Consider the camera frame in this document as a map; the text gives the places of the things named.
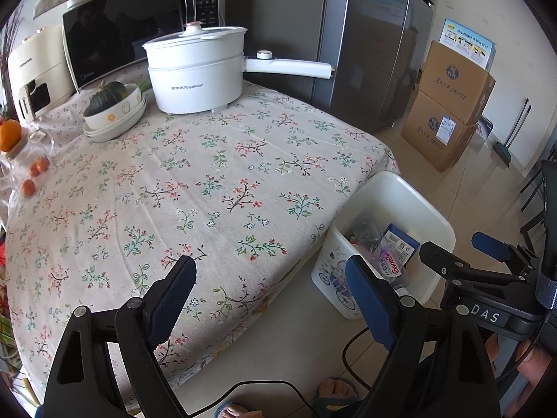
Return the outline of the person right hand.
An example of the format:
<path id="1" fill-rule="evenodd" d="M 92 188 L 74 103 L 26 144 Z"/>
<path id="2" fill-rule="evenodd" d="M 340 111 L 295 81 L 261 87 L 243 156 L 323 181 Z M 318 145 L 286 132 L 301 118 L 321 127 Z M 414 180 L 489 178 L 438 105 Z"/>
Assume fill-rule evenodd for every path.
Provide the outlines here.
<path id="1" fill-rule="evenodd" d="M 497 334 L 493 334 L 487 339 L 485 349 L 492 363 L 492 368 L 495 368 L 495 359 L 500 351 Z M 517 370 L 528 381 L 528 385 L 521 395 L 528 398 L 549 368 L 552 358 L 539 345 L 534 345 L 532 340 L 526 340 L 519 345 L 517 358 L 521 357 L 523 357 L 523 360 L 518 365 Z"/>

